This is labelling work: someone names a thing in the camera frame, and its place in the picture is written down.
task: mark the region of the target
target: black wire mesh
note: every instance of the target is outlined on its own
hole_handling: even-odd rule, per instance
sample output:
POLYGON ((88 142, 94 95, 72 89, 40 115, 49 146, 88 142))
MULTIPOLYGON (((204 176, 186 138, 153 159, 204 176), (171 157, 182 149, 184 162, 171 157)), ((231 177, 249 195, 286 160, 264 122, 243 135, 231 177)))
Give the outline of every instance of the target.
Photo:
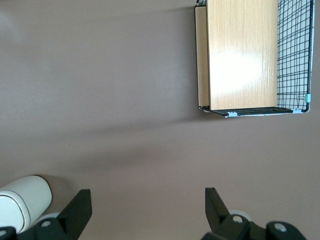
POLYGON ((205 6, 207 4, 207 0, 197 0, 196 5, 197 6, 205 6))
POLYGON ((277 106, 309 110, 313 0, 278 3, 277 106))
POLYGON ((281 107, 257 107, 257 108, 243 108, 243 109, 226 109, 226 110, 210 110, 207 106, 200 107, 201 110, 213 112, 222 116, 228 117, 230 114, 236 113, 236 116, 250 116, 250 115, 270 115, 270 114, 290 114, 293 113, 291 109, 281 107))

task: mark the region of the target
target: brown surface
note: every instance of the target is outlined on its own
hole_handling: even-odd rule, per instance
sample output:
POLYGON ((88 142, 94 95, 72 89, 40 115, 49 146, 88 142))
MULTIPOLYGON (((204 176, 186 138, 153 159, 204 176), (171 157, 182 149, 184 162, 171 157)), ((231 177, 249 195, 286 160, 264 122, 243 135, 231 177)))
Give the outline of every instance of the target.
POLYGON ((203 107, 209 106, 207 8, 205 6, 196 7, 194 14, 198 101, 199 106, 203 107))
POLYGON ((277 105, 278 0, 207 2, 210 109, 277 105))
POLYGON ((199 240, 205 187, 317 240, 320 18, 310 113, 224 119, 197 108, 194 5, 0 1, 0 185, 42 174, 53 211, 90 188, 81 240, 199 240))

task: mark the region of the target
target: wood grain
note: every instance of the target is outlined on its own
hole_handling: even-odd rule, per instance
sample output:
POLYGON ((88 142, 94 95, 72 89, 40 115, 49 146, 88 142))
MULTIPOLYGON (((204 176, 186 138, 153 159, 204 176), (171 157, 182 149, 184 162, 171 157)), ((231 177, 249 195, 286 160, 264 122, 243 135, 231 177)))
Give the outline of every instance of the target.
POLYGON ((278 0, 208 0, 211 110, 277 105, 278 0))
POLYGON ((194 14, 198 102, 200 107, 204 107, 209 106, 207 8, 198 6, 194 9, 194 14))

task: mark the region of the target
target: white plastic clip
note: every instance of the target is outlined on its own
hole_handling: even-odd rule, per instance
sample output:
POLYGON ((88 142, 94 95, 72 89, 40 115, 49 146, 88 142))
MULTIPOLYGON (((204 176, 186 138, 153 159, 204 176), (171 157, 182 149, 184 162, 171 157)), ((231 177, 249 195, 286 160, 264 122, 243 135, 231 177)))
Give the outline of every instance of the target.
POLYGON ((304 95, 304 101, 306 103, 311 103, 311 94, 310 93, 304 95))
POLYGON ((302 110, 301 109, 291 109, 293 114, 301 114, 302 110))
POLYGON ((228 112, 228 117, 229 117, 229 118, 238 117, 238 113, 236 113, 236 112, 234 112, 234 111, 230 111, 230 112, 228 112))

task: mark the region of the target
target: white cylindrical object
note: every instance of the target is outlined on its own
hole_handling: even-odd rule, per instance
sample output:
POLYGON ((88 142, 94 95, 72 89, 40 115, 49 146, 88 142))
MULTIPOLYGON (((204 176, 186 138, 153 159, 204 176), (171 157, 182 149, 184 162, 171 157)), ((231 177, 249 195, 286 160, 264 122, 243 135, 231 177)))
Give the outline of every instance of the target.
POLYGON ((0 188, 0 227, 25 231, 49 207, 50 187, 40 176, 26 176, 0 188))

